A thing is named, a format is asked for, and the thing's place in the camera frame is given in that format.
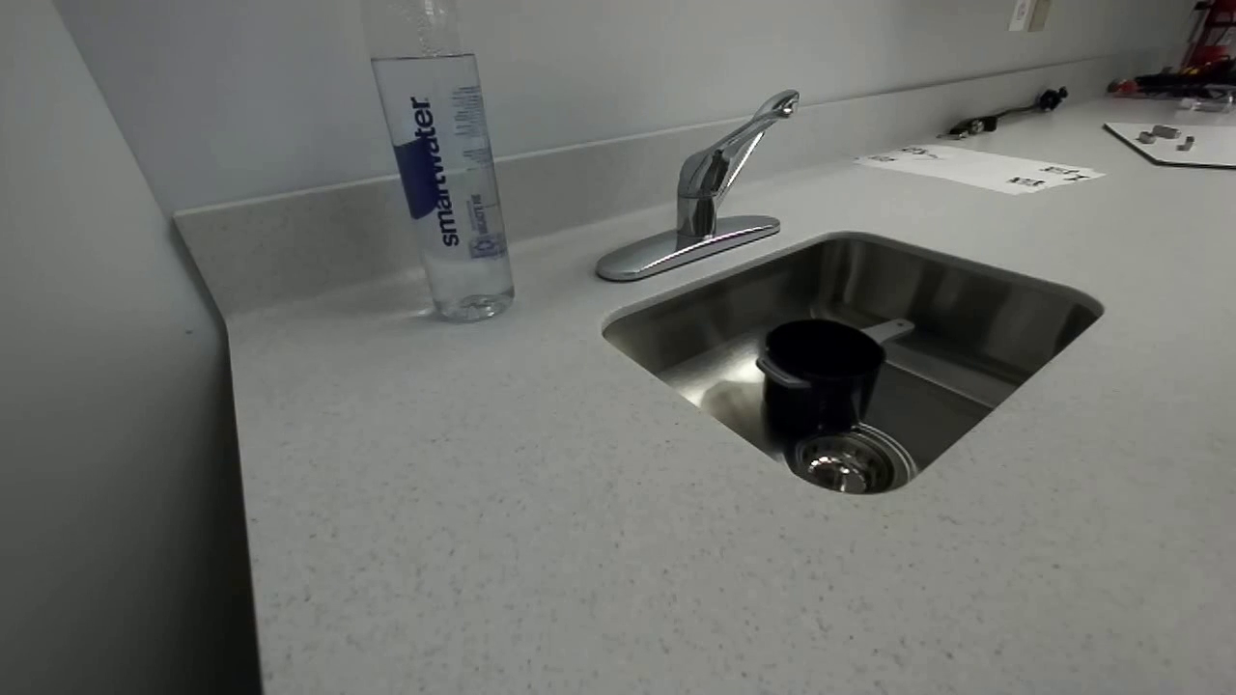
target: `white speckled countertop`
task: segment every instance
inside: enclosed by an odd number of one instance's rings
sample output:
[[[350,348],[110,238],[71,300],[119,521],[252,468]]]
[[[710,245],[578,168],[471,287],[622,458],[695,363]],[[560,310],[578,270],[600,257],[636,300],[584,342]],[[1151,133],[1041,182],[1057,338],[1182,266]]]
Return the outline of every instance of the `white speckled countertop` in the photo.
[[[636,211],[517,245],[495,325],[363,287],[233,320],[266,695],[1236,689],[1236,176],[1083,105],[991,137],[1103,176],[995,197],[862,166],[731,199],[783,235],[642,280]],[[604,338],[829,231],[1061,280],[1103,318],[922,477],[815,490]]]

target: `chrome faucet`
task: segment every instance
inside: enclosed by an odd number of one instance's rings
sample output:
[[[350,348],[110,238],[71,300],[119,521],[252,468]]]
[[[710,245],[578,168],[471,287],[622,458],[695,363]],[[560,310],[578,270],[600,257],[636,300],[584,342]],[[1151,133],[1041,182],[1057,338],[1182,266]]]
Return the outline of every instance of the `chrome faucet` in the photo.
[[[762,146],[775,119],[798,109],[798,91],[775,91],[758,109],[752,119],[734,128],[705,149],[695,149],[678,168],[677,189],[677,227],[654,238],[628,244],[600,257],[596,275],[606,280],[642,280],[671,266],[763,238],[781,231],[771,216],[719,216],[725,189],[744,168],[748,155]]]

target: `drain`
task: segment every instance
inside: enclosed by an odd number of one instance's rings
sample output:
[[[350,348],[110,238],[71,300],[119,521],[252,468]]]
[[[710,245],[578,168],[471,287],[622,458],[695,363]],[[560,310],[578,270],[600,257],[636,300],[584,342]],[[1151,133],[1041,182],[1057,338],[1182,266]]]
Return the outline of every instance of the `drain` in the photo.
[[[871,426],[798,439],[783,458],[798,477],[837,493],[884,493],[919,475],[916,457]]]

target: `plastic bottle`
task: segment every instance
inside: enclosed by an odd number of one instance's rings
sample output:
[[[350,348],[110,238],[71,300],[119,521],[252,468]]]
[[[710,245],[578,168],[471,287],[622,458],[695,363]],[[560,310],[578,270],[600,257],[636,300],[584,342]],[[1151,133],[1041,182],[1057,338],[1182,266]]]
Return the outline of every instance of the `plastic bottle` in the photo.
[[[452,0],[367,0],[374,81],[419,238],[434,310],[489,320],[513,280],[474,54]]]

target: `sink basin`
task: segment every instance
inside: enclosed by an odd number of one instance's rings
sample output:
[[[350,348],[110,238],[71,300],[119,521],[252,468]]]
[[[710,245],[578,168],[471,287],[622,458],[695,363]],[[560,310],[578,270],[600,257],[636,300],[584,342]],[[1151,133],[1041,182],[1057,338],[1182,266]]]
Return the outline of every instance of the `sink basin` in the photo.
[[[855,328],[911,320],[909,337],[884,342],[887,363],[866,419],[898,439],[922,469],[1071,348],[1102,305],[879,235],[829,235],[633,310],[606,325],[606,338],[740,439],[781,457],[763,437],[758,342],[798,318]]]

